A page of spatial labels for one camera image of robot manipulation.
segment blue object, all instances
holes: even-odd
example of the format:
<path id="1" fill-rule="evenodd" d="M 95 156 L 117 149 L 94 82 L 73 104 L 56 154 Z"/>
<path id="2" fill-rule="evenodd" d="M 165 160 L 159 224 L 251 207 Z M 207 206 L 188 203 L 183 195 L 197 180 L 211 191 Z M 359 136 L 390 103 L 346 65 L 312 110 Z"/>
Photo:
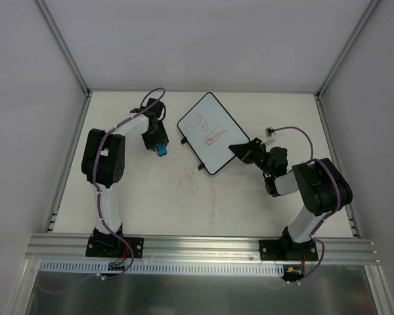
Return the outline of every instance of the blue object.
<path id="1" fill-rule="evenodd" d="M 155 149 L 159 156 L 164 156 L 168 153 L 163 143 L 155 145 Z"/>

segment metal profile bar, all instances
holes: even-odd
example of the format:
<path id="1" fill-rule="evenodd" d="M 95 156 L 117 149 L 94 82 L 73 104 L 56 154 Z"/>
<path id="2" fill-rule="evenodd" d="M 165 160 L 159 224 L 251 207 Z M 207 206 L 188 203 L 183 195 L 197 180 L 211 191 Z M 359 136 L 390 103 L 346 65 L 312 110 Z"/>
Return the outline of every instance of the metal profile bar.
<path id="1" fill-rule="evenodd" d="M 202 92 L 206 93 L 210 90 L 210 87 L 196 87 L 189 86 L 183 88 L 171 88 L 166 87 L 169 89 L 169 92 Z M 148 92 L 152 87 L 91 87 L 91 92 Z M 287 93 L 287 94 L 315 94 L 315 90 L 309 91 L 298 91 L 298 90 L 265 90 L 265 89 L 216 89 L 213 92 L 216 93 Z"/>
<path id="2" fill-rule="evenodd" d="M 394 315 L 394 300 L 389 294 L 381 266 L 365 266 L 369 286 L 379 315 Z"/>
<path id="3" fill-rule="evenodd" d="M 11 303 L 12 308 L 10 314 L 24 315 L 26 313 L 35 278 L 37 276 L 39 262 L 39 259 L 25 260 L 25 268 L 22 273 L 23 276 L 16 297 Z"/>
<path id="4" fill-rule="evenodd" d="M 70 172 L 70 167 L 72 166 L 72 162 L 74 159 L 74 154 L 76 152 L 77 148 L 77 143 L 79 142 L 79 137 L 81 130 L 83 128 L 83 123 L 85 122 L 86 118 L 86 113 L 87 109 L 89 108 L 89 103 L 91 102 L 91 96 L 88 96 L 84 101 L 83 101 L 83 106 L 81 108 L 80 114 L 79 114 L 79 119 L 76 122 L 76 129 L 73 133 L 73 137 L 70 141 L 70 146 L 68 148 L 66 157 L 64 158 L 64 163 L 62 166 L 62 169 L 60 171 L 60 174 L 58 176 L 58 184 L 55 189 L 52 201 L 51 201 L 51 206 L 49 209 L 49 215 L 46 216 L 46 221 L 43 223 L 44 231 L 48 231 L 51 219 L 53 216 L 57 214 L 58 207 L 60 207 L 60 202 L 63 197 L 64 193 L 64 188 L 66 187 L 68 175 Z"/>
<path id="5" fill-rule="evenodd" d="M 261 238 L 218 238 L 190 236 L 144 237 L 143 261 L 171 263 L 248 263 L 259 264 Z M 26 258 L 93 259 L 85 257 L 89 234 L 34 234 Z M 362 239 L 323 239 L 323 264 L 377 265 L 374 243 Z M 276 261 L 277 264 L 289 263 Z"/>
<path id="6" fill-rule="evenodd" d="M 324 106 L 322 105 L 321 100 L 318 99 L 317 96 L 315 96 L 315 102 L 317 104 L 318 114 L 320 115 L 320 120 L 321 120 L 321 124 L 322 124 L 322 130 L 324 131 L 324 134 L 326 136 L 328 150 L 330 151 L 333 164 L 336 166 L 337 170 L 340 173 L 343 174 L 344 172 L 341 169 L 340 162 L 339 162 L 339 159 L 337 157 L 336 147 L 334 146 L 333 137 L 332 137 L 331 130 L 330 130 L 330 127 L 328 125 L 327 117 L 326 117 L 326 114 L 325 114 L 325 111 L 324 111 Z M 354 228 L 355 228 L 355 230 L 357 232 L 357 236 L 361 237 L 362 236 L 362 230 L 361 230 L 361 227 L 359 225 L 359 218 L 358 218 L 358 216 L 356 214 L 356 211 L 354 211 L 354 209 L 353 209 L 351 204 L 346 205 L 345 208 L 346 208 L 346 211 L 347 211 L 347 215 L 349 217 L 351 217 L 351 219 L 353 221 L 353 224 L 355 225 Z"/>
<path id="7" fill-rule="evenodd" d="M 42 17 L 44 18 L 45 23 L 48 25 L 51 34 L 53 35 L 58 48 L 61 50 L 63 56 L 65 57 L 70 69 L 72 70 L 74 76 L 76 77 L 77 82 L 79 83 L 83 93 L 85 95 L 89 94 L 89 88 L 86 85 L 86 82 L 76 64 L 76 62 L 73 59 L 73 56 L 64 40 L 62 37 L 60 30 L 57 27 L 57 24 L 55 23 L 55 20 L 53 16 L 51 15 L 51 12 L 45 3 L 44 0 L 34 0 L 35 4 L 37 5 L 37 8 L 39 9 Z"/>
<path id="8" fill-rule="evenodd" d="M 371 0 L 368 6 L 365 8 L 364 12 L 362 13 L 362 16 L 359 18 L 353 31 L 350 33 L 349 38 L 345 42 L 342 50 L 340 51 L 336 61 L 334 62 L 330 72 L 328 73 L 324 83 L 322 84 L 317 94 L 320 99 L 322 98 L 327 88 L 330 86 L 331 82 L 336 76 L 337 72 L 343 65 L 345 59 L 347 58 L 348 54 L 353 48 L 353 45 L 356 43 L 356 40 L 359 38 L 359 35 L 362 33 L 366 23 L 368 23 L 372 14 L 375 12 L 375 9 L 380 2 L 381 0 Z"/>

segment wire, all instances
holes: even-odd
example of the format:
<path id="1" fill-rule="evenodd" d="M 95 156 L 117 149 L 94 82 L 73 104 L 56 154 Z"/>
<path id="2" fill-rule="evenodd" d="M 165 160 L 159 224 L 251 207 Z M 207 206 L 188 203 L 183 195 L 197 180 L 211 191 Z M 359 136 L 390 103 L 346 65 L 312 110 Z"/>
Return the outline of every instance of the wire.
<path id="1" fill-rule="evenodd" d="M 155 106 L 161 99 L 162 97 L 164 97 L 166 90 L 163 87 L 158 87 L 156 89 L 151 90 L 149 93 L 147 93 L 147 95 L 143 98 L 141 104 L 140 104 L 140 108 L 142 107 L 144 101 L 154 92 L 156 91 L 162 91 L 162 94 L 159 96 L 158 99 L 156 99 L 153 103 L 151 103 L 151 105 L 147 106 L 144 110 L 140 111 L 139 113 L 137 113 L 136 115 L 134 115 L 133 117 L 128 117 L 127 119 L 124 119 L 121 123 L 118 123 L 118 125 L 116 125 L 116 128 L 120 128 L 123 125 L 125 125 L 126 123 L 128 123 L 129 121 L 133 120 L 134 118 L 140 116 L 141 114 L 147 112 L 149 109 L 151 109 L 153 106 Z M 119 273 L 116 274 L 115 276 L 104 276 L 105 279 L 108 280 L 114 280 L 117 279 L 119 277 L 121 277 L 123 274 L 125 274 L 133 265 L 134 262 L 134 254 L 133 254 L 133 249 L 131 248 L 130 244 L 128 244 L 128 242 L 123 239 L 121 236 L 117 235 L 114 231 L 112 231 L 110 229 L 110 227 L 107 225 L 107 223 L 105 222 L 105 218 L 102 216 L 102 209 L 101 209 L 101 189 L 97 184 L 97 169 L 98 169 L 98 163 L 99 163 L 99 157 L 100 157 L 100 153 L 102 151 L 102 148 L 104 147 L 104 143 L 106 141 L 106 139 L 108 138 L 109 135 L 111 135 L 116 128 L 111 128 L 109 131 L 107 131 L 105 133 L 105 135 L 103 136 L 102 140 L 100 141 L 99 147 L 98 147 L 98 151 L 97 151 L 97 156 L 95 157 L 95 162 L 93 164 L 93 170 L 92 170 L 92 185 L 95 186 L 95 188 L 97 189 L 98 195 L 97 195 L 97 207 L 98 207 L 98 217 L 99 220 L 101 221 L 102 225 L 105 227 L 105 229 L 111 234 L 113 235 L 115 238 L 119 239 L 119 241 L 121 241 L 129 250 L 130 255 L 131 255 L 131 260 L 130 263 Z"/>
<path id="2" fill-rule="evenodd" d="M 306 258 L 305 258 L 305 254 L 302 254 L 302 262 L 301 262 L 301 264 L 300 264 L 298 267 L 296 267 L 296 268 L 305 267 L 305 261 L 307 261 Z"/>
<path id="3" fill-rule="evenodd" d="M 73 285 L 72 287 L 69 287 L 68 289 L 64 289 L 64 290 L 59 290 L 59 291 L 53 291 L 53 290 L 48 290 L 45 289 L 44 287 L 42 287 L 42 285 L 39 283 L 39 275 L 41 274 L 41 272 L 38 272 L 38 276 L 37 276 L 37 280 L 36 280 L 36 287 L 47 294 L 52 294 L 52 295 L 57 295 L 57 294 L 63 294 L 63 293 L 69 293 L 72 290 L 74 290 L 75 288 L 77 288 L 79 285 L 81 285 L 83 282 L 85 282 L 86 280 L 93 278 L 93 277 L 97 277 L 98 274 L 94 273 L 94 274 L 88 274 L 86 277 L 84 277 L 83 279 L 80 279 L 80 281 L 78 281 L 78 283 L 76 283 L 75 285 Z"/>
<path id="4" fill-rule="evenodd" d="M 118 125 L 116 125 L 116 128 L 120 128 L 121 126 L 125 125 L 126 123 L 128 123 L 129 121 L 133 120 L 134 118 L 136 118 L 137 116 L 145 113 L 146 111 L 148 111 L 149 109 L 151 109 L 154 105 L 156 105 L 161 99 L 162 97 L 164 97 L 166 90 L 163 87 L 158 87 L 156 89 L 151 90 L 149 93 L 146 94 L 146 96 L 143 98 L 140 108 L 142 107 L 144 101 L 154 92 L 156 91 L 162 91 L 162 94 L 159 96 L 159 98 L 157 100 L 155 100 L 150 106 L 146 107 L 144 110 L 140 111 L 139 113 L 137 113 L 136 115 L 134 115 L 133 117 L 128 117 L 127 119 L 124 119 L 121 123 L 119 123 Z M 105 140 L 108 138 L 108 136 L 113 133 L 116 128 L 111 128 L 109 131 L 107 131 L 105 133 L 105 135 L 103 136 L 99 147 L 98 147 L 98 151 L 97 151 L 97 156 L 95 157 L 95 163 L 93 165 L 93 171 L 92 171 L 92 184 L 93 186 L 95 186 L 95 188 L 97 189 L 98 195 L 97 195 L 97 208 L 98 208 L 98 217 L 102 223 L 102 225 L 105 227 L 105 229 L 107 229 L 107 231 L 115 236 L 117 239 L 119 239 L 121 242 L 124 243 L 125 245 L 125 249 L 123 250 L 124 254 L 123 256 L 121 256 L 122 259 L 125 259 L 127 256 L 127 250 L 130 252 L 131 255 L 131 261 L 128 264 L 128 266 L 126 266 L 120 273 L 116 274 L 115 276 L 102 276 L 100 273 L 94 273 L 94 274 L 89 274 L 86 277 L 84 277 L 83 279 L 81 279 L 80 281 L 78 281 L 78 283 L 76 283 L 73 287 L 70 287 L 68 289 L 64 289 L 64 290 L 59 290 L 59 291 L 52 291 L 52 290 L 48 290 L 45 289 L 44 287 L 41 286 L 41 284 L 39 283 L 39 275 L 40 273 L 38 273 L 37 279 L 36 279 L 36 287 L 47 294 L 52 294 L 52 295 L 57 295 L 57 294 L 63 294 L 63 293 L 68 293 L 71 292 L 72 290 L 74 290 L 75 288 L 77 288 L 79 285 L 81 285 L 83 282 L 85 282 L 86 280 L 93 278 L 93 277 L 97 277 L 97 276 L 101 276 L 103 280 L 107 279 L 107 280 L 115 280 L 117 278 L 119 278 L 120 276 L 122 276 L 123 274 L 125 274 L 132 266 L 133 262 L 134 262 L 134 253 L 133 253 L 133 249 L 131 248 L 130 244 L 128 244 L 127 241 L 125 241 L 121 236 L 118 236 L 114 231 L 112 231 L 110 229 L 110 227 L 107 225 L 107 223 L 105 222 L 105 218 L 102 216 L 102 209 L 101 209 L 101 189 L 97 184 L 97 168 L 98 168 L 98 162 L 99 162 L 99 157 L 100 157 L 100 153 L 102 151 L 102 147 L 104 146 Z"/>
<path id="5" fill-rule="evenodd" d="M 281 128 L 274 129 L 274 131 L 276 132 L 276 131 L 285 130 L 285 129 L 298 130 L 299 132 L 301 132 L 305 136 L 305 138 L 309 142 L 309 146 L 311 147 L 311 157 L 309 158 L 309 161 L 311 161 L 314 158 L 314 146 L 313 146 L 313 142 L 311 141 L 311 138 L 309 138 L 309 135 L 305 131 L 303 131 L 302 129 L 300 129 L 298 127 L 294 127 L 294 126 L 281 127 Z"/>
<path id="6" fill-rule="evenodd" d="M 165 106 L 165 104 L 164 104 L 164 115 L 162 116 L 161 121 L 164 121 L 165 116 L 166 116 L 166 106 Z"/>
<path id="7" fill-rule="evenodd" d="M 313 241 L 319 242 L 319 244 L 321 244 L 321 256 L 320 256 L 320 259 L 318 260 L 317 264 L 315 265 L 315 267 L 314 267 L 310 272 L 308 272 L 308 274 L 306 274 L 302 279 L 300 279 L 300 281 L 302 281 L 302 280 L 308 278 L 311 274 L 313 274 L 313 273 L 319 268 L 319 266 L 321 265 L 321 263 L 322 263 L 322 261 L 323 261 L 323 259 L 324 259 L 324 254 L 325 254 L 325 251 L 326 251 L 326 245 L 324 244 L 324 242 L 323 242 L 322 240 L 320 240 L 320 239 L 318 239 L 318 238 L 314 238 L 314 237 L 313 237 L 313 234 L 315 234 L 315 233 L 318 231 L 318 229 L 322 226 L 322 224 L 324 223 L 324 221 L 325 221 L 326 219 L 328 219 L 328 218 L 331 217 L 334 213 L 336 213 L 337 211 L 339 211 L 339 210 L 340 210 L 340 206 L 341 206 L 340 191 L 339 191 L 339 188 L 338 188 L 338 186 L 337 186 L 336 180 L 334 179 L 334 177 L 333 177 L 333 175 L 331 174 L 330 170 L 327 168 L 327 166 L 324 164 L 324 162 L 321 161 L 320 159 L 311 159 L 311 160 L 309 160 L 307 163 L 310 163 L 310 162 L 317 162 L 317 163 L 318 163 L 319 165 L 321 165 L 321 167 L 325 170 L 325 172 L 327 173 L 328 177 L 330 177 L 331 183 L 333 184 L 334 190 L 336 191 L 337 205 L 336 205 L 336 208 L 335 208 L 332 212 L 330 212 L 330 213 L 328 213 L 327 215 L 325 215 L 325 216 L 321 219 L 321 221 L 318 222 L 318 224 L 314 227 L 314 229 L 313 229 L 313 230 L 311 231 L 311 233 L 309 234 L 309 237 L 310 237 Z"/>
<path id="8" fill-rule="evenodd" d="M 126 256 L 127 256 L 127 251 L 125 250 L 125 247 L 123 247 L 123 255 L 120 258 L 118 258 L 116 261 L 114 261 L 114 265 L 118 266 L 118 265 L 124 263 Z"/>

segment black mounting plate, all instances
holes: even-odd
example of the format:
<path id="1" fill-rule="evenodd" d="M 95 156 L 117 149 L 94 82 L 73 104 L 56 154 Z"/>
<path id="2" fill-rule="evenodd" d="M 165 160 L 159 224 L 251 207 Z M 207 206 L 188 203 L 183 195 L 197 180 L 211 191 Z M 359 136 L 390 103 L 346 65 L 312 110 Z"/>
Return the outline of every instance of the black mounting plate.
<path id="1" fill-rule="evenodd" d="M 260 240 L 258 241 L 260 250 L 260 259 L 262 261 L 298 261 L 299 259 L 289 259 L 284 252 L 269 251 L 276 245 L 278 240 Z M 317 245 L 314 241 L 309 242 L 309 246 L 302 252 L 305 255 L 305 261 L 318 261 Z"/>
<path id="2" fill-rule="evenodd" d="M 123 237 L 127 241 L 134 253 L 135 259 L 140 259 L 143 256 L 144 238 L 128 238 Z M 123 246 L 120 248 L 110 247 L 97 242 L 93 234 L 89 237 L 86 247 L 86 257 L 111 257 L 120 258 L 123 255 Z M 127 253 L 127 258 L 131 258 L 130 252 Z"/>

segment whiteboard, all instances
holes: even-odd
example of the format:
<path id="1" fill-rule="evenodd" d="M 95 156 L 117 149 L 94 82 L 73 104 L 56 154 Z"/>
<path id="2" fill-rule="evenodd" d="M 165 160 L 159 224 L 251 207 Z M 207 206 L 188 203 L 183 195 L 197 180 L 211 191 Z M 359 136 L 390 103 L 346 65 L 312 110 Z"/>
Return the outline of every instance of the whiteboard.
<path id="1" fill-rule="evenodd" d="M 250 140 L 211 92 L 204 95 L 177 126 L 210 175 L 235 157 L 229 150 L 231 144 Z"/>

